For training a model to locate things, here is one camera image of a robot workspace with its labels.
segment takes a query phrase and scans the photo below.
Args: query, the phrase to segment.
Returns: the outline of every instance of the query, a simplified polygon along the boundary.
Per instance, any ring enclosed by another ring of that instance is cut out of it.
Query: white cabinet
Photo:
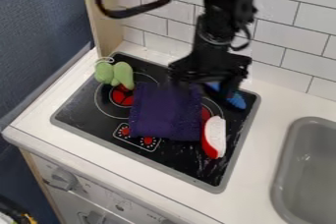
[[[67,224],[172,223],[124,196],[50,161],[35,155],[32,158]]]

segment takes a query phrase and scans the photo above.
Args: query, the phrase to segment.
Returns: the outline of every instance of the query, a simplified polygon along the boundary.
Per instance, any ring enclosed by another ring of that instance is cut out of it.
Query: blue wall
[[[92,41],[84,0],[0,0],[0,118]],[[0,195],[58,223],[18,150],[0,137]]]

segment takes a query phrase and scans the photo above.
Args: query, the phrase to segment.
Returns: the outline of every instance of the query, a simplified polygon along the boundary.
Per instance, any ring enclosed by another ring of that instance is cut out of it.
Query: white countertop
[[[164,65],[176,59],[128,42],[117,51]],[[271,204],[269,191],[286,131],[306,116],[336,121],[335,102],[257,80],[245,82],[243,88],[258,93],[261,104],[226,190],[214,195],[51,125],[50,116],[91,76],[96,58],[90,51],[47,89],[5,129],[6,139],[189,223],[285,224]]]

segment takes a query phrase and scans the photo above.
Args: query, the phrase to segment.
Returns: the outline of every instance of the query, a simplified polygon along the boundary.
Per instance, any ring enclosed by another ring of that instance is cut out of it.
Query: black stovetop
[[[162,84],[166,81],[167,70],[164,67],[120,53],[114,56],[114,60],[115,63],[128,62],[135,70],[136,82]],[[248,104],[245,111],[218,105],[208,97],[202,100],[203,122],[215,115],[224,117],[227,122],[227,150],[224,158],[218,160],[208,158],[200,142],[128,137],[128,117],[133,93],[121,87],[100,84],[94,77],[89,78],[62,105],[54,114],[52,123],[89,140],[107,141],[111,143],[111,149],[118,151],[122,148],[124,151],[121,153],[196,186],[199,186],[198,181],[202,181],[211,187],[219,187],[241,140],[243,125],[257,100],[257,96],[251,93],[242,91],[242,96]]]

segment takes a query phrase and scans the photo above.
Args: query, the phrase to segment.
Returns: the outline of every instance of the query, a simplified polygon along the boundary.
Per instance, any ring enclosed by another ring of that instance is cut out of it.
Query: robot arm
[[[95,1],[106,16],[123,19],[162,7],[171,0],[157,0],[121,11],[107,10],[102,0]],[[252,36],[248,24],[253,22],[255,13],[253,0],[204,0],[204,14],[196,23],[193,51],[169,65],[170,79],[177,83],[220,82],[219,92],[206,85],[203,85],[204,91],[213,98],[230,96],[248,76],[252,59],[229,51],[240,51],[249,46]],[[232,41],[241,30],[246,34],[247,43],[234,47]]]

